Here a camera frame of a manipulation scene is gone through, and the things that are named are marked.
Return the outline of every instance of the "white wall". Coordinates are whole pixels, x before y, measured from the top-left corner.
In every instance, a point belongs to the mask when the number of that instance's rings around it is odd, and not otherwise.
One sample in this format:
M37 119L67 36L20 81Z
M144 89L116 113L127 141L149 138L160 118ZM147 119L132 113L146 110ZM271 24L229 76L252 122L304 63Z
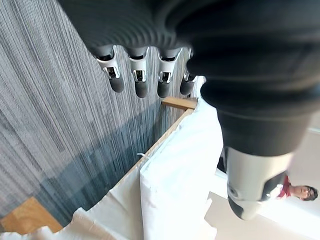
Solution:
M297 149L289 168L292 185L310 185L320 190L320 134L308 131ZM299 208L320 217L320 197L315 201L300 201L295 197L286 199Z
M230 209L227 199L214 193L209 197L212 205L205 219L217 228L216 240L310 240L263 216L251 221L240 220Z

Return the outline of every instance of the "wooden floor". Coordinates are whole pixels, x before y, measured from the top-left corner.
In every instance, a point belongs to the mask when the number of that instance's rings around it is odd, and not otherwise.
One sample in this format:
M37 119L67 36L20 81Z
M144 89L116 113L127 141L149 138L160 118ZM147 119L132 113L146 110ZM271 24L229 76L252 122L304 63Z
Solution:
M43 226L48 226L53 233L63 228L34 197L18 206L0 222L6 232L21 235L33 233Z

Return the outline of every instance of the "metal bracket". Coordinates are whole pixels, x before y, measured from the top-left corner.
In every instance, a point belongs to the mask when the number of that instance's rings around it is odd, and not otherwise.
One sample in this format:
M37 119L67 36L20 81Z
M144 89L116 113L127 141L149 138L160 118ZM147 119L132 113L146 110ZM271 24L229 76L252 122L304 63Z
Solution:
M120 78L120 69L118 66L116 54L114 54L114 57L111 60L102 61L96 58L96 61L100 65L102 71L106 73L109 79Z

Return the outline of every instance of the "black cylinder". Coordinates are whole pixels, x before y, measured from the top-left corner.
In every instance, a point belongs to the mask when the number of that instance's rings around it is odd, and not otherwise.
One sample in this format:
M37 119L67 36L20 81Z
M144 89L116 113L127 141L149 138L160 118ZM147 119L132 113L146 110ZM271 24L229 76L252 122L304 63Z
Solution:
M110 81L110 85L113 91L115 91L116 93L121 93L124 89L125 89L125 83L124 80L119 77L113 77L109 79Z
M224 146L256 156L280 156L294 152L309 125L311 115L289 118L243 118L217 110Z
M157 93L160 98L165 98L169 96L170 83L158 82Z
M146 81L135 81L134 82L135 94L143 99L148 95L148 85Z
M191 94L194 85L194 81L186 81L185 79L182 79L180 85L180 93L184 96L188 96L189 94Z

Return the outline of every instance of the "person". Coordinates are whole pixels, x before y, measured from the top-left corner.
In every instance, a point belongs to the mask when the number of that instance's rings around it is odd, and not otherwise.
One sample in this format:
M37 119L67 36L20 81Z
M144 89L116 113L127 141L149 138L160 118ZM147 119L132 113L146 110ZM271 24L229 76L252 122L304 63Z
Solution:
M217 164L217 168L226 173L227 169L224 163L224 158L221 156ZM277 199L285 199L287 197L297 197L302 201L314 201L318 197L318 190L312 186L299 185L292 186L289 181L288 175L285 176L283 187Z

